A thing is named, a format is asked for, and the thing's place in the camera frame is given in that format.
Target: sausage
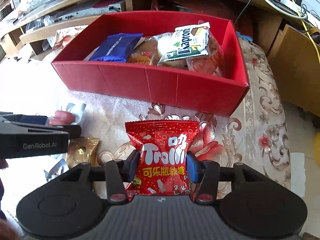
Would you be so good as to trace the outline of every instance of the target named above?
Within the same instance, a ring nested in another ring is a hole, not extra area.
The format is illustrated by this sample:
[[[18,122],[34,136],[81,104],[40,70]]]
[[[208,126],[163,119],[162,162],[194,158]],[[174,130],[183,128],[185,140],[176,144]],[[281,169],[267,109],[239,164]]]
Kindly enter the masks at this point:
[[[48,122],[48,125],[49,126],[52,126],[52,125],[68,125],[70,123],[67,123],[59,118],[55,118],[53,117],[49,122]]]
[[[54,112],[54,117],[63,120],[67,124],[71,124],[76,120],[76,116],[67,111],[57,110]]]

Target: electronic device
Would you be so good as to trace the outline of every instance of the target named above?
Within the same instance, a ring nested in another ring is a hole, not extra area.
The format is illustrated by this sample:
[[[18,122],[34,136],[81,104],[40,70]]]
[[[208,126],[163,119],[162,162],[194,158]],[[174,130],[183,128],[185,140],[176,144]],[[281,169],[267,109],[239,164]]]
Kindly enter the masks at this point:
[[[298,0],[298,1],[299,1],[297,4],[298,10],[300,12],[305,11],[305,13],[308,15],[308,18],[307,18],[308,22],[310,22],[313,26],[320,26],[319,16],[316,14],[316,12],[314,12],[315,14],[312,14],[310,11],[303,9],[301,7],[302,0]],[[292,10],[293,12],[296,11],[296,5],[291,0],[280,0],[280,3],[286,6],[287,8],[289,8],[290,10]]]
[[[67,9],[58,12],[54,22],[124,11],[126,11],[125,0],[89,0],[69,6]]]
[[[69,139],[81,135],[80,125],[46,126],[36,124],[39,121],[42,116],[0,112],[0,159],[66,153]]]
[[[194,201],[190,195],[128,201],[123,182],[134,179],[139,159],[134,150],[105,167],[82,163],[26,195],[16,212],[24,240],[299,239],[304,201],[249,166],[221,167],[188,152],[189,179],[201,183]],[[106,182],[107,199],[92,191],[93,181]],[[217,200],[219,181],[230,181],[232,191]]]

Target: wooden cabinet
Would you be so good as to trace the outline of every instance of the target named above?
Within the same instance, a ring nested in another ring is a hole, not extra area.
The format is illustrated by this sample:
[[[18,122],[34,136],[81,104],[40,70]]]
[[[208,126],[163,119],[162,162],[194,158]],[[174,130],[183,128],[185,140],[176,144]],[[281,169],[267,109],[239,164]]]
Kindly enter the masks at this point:
[[[309,38],[286,25],[278,32],[268,62],[282,100],[320,116],[320,65]]]
[[[16,49],[15,42],[11,39],[9,34],[6,34],[1,39],[1,47],[7,56],[14,56],[18,54],[18,50]]]

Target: white cable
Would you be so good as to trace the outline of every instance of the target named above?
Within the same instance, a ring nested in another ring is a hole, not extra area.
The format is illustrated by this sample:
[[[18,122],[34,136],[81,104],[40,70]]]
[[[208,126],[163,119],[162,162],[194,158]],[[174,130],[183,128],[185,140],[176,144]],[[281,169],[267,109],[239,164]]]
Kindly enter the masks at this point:
[[[291,17],[291,18],[295,18],[295,19],[299,19],[299,20],[305,20],[305,19],[307,19],[308,18],[308,15],[307,14],[305,14],[304,16],[302,16],[302,17],[300,17],[300,16],[296,16],[296,15],[294,15],[294,14],[292,14],[292,13],[288,13],[288,12],[286,12],[286,11],[284,11],[284,10],[281,10],[278,6],[276,6],[276,5],[274,5],[272,2],[270,2],[269,0],[264,0],[268,5],[270,5],[272,8],[274,8],[274,9],[276,9],[278,12],[280,12],[280,13],[282,13],[282,14],[284,14],[284,15],[287,15],[287,16],[289,16],[289,17]]]
[[[295,19],[299,19],[299,20],[305,20],[308,18],[308,15],[305,14],[304,16],[302,17],[299,17],[299,16],[296,16],[296,15],[293,15],[291,13],[287,13],[286,11],[284,10],[281,10],[279,7],[277,7],[276,5],[274,5],[272,2],[270,2],[269,0],[264,0],[268,5],[270,5],[272,8],[276,9],[278,12],[281,12],[282,14],[284,15],[287,15],[291,18],[295,18]]]

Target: gold snack bag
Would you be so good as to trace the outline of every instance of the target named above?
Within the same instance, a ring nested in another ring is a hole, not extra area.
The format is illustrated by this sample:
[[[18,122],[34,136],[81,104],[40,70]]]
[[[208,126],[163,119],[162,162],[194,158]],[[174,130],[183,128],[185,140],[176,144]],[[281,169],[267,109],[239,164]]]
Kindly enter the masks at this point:
[[[70,140],[66,163],[71,169],[83,162],[89,162],[92,166],[100,138],[80,137]]]

